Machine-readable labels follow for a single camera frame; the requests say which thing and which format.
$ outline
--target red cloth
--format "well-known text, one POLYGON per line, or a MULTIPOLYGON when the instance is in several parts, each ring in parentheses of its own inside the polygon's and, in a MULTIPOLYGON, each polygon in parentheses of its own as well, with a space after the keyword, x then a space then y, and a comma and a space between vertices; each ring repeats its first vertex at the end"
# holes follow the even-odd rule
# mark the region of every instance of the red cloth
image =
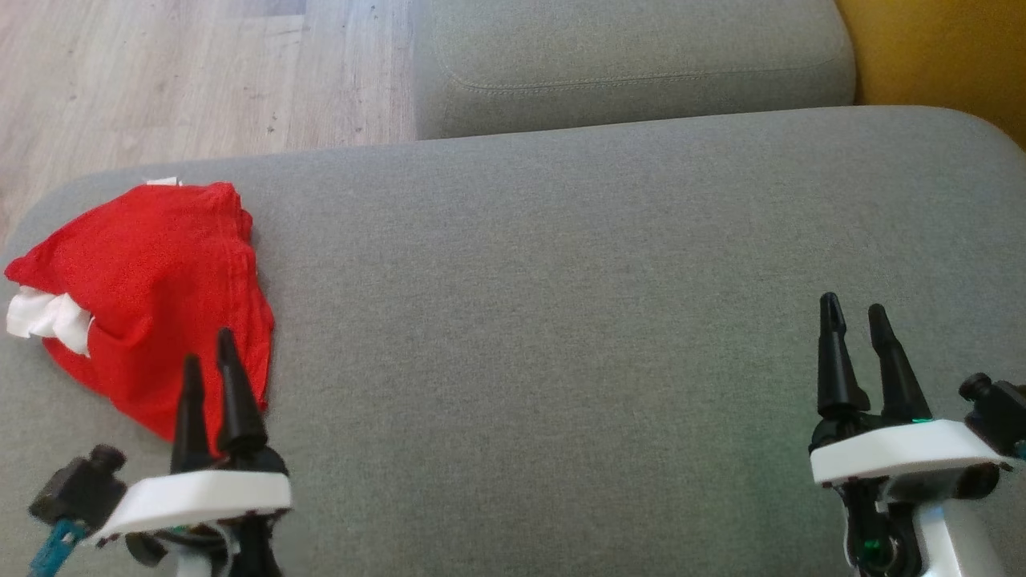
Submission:
POLYGON ((221 429, 218 330, 228 326, 261 409, 274 316, 256 283, 252 218, 229 183, 140 186, 54 232, 7 266, 7 278, 68 294, 92 314, 89 356, 43 343, 85 386, 165 439, 187 353, 200 355, 213 447, 221 429))

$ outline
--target robotic arm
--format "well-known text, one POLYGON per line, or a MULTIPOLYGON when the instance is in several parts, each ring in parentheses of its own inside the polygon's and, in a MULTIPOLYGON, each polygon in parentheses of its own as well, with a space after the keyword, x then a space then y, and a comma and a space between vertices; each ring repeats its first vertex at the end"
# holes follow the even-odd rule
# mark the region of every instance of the robotic arm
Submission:
POLYGON ((837 296, 820 301, 819 413, 813 477, 840 496, 844 550, 860 577, 1000 577, 983 528, 961 503, 993 492, 1026 459, 1026 389, 983 374, 959 393, 964 422, 935 420, 880 305, 869 309, 883 409, 868 413, 844 345, 837 296))
POLYGON ((267 446, 232 333, 218 335, 224 422, 214 458, 207 450, 199 358, 185 362, 170 474, 126 489, 114 473, 118 450, 97 446, 57 471, 29 507, 53 527, 30 577, 56 574, 81 541, 103 547, 123 538, 132 556, 155 567, 177 556, 180 577, 280 577, 271 550, 274 524, 291 509, 288 469, 267 446))

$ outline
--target wooden floor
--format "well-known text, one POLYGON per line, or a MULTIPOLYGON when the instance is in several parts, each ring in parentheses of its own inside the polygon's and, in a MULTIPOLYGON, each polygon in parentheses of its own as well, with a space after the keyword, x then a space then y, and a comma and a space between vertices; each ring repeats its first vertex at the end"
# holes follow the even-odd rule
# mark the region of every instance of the wooden floor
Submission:
POLYGON ((133 164, 412 139, 411 0, 0 0, 0 241, 133 164))

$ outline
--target blue connector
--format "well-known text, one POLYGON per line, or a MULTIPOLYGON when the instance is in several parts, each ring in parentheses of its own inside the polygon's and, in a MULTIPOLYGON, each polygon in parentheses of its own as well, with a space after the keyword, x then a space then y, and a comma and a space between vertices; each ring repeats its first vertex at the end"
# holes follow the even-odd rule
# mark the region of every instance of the blue connector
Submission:
POLYGON ((29 564, 29 577, 54 577, 71 555, 75 545, 82 539, 85 539, 84 527, 67 518, 58 521, 35 559, 29 564))

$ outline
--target gray fabric surface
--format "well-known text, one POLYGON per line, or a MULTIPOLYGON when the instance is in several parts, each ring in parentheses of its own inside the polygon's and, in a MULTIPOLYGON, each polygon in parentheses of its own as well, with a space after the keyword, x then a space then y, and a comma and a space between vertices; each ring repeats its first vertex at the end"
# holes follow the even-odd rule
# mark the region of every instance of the gray fabric surface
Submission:
POLYGON ((833 0, 419 0, 420 139, 852 104, 833 0))
MULTIPOLYGON (((1026 376, 1026 156, 926 108, 819 109, 97 175, 42 200, 19 255, 146 178, 230 180, 278 326, 268 423, 293 473, 291 575, 841 575, 812 483, 818 298, 889 307, 939 416, 966 375, 1026 376)), ((3 285, 6 300, 14 291, 3 285)), ((0 339, 0 560, 97 441, 168 447, 0 339)), ((1022 575, 1026 478, 983 503, 1022 575)), ((122 547, 63 575, 147 575, 122 547)))

